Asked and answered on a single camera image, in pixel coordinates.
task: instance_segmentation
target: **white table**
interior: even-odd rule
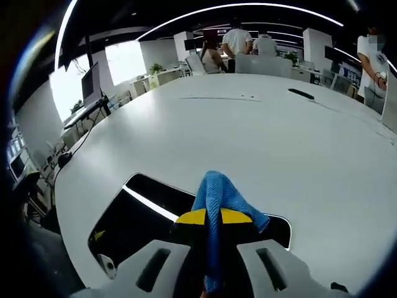
[[[376,112],[319,86],[252,74],[181,78],[113,112],[63,168],[63,240],[83,283],[99,287],[110,280],[87,240],[122,184],[141,172],[195,193],[214,169],[253,206],[289,219],[291,252],[315,280],[355,293],[396,235],[391,140]]]

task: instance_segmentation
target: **black slot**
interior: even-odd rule
[[[170,253],[170,250],[160,249],[154,254],[136,282],[140,289],[148,293],[153,290],[154,283]]]
[[[295,94],[297,94],[297,95],[303,96],[303,97],[305,97],[305,98],[311,99],[311,100],[314,99],[314,96],[312,96],[312,95],[310,95],[310,94],[308,94],[308,93],[306,93],[306,92],[300,91],[300,90],[288,89],[288,91],[290,91],[290,92],[292,92],[292,93],[295,93]]]
[[[261,248],[257,250],[256,253],[261,258],[263,265],[266,268],[267,273],[270,276],[270,280],[272,281],[273,287],[275,291],[282,291],[286,288],[285,282],[281,277],[281,274],[276,268],[273,257],[270,255],[269,251],[266,248]]]

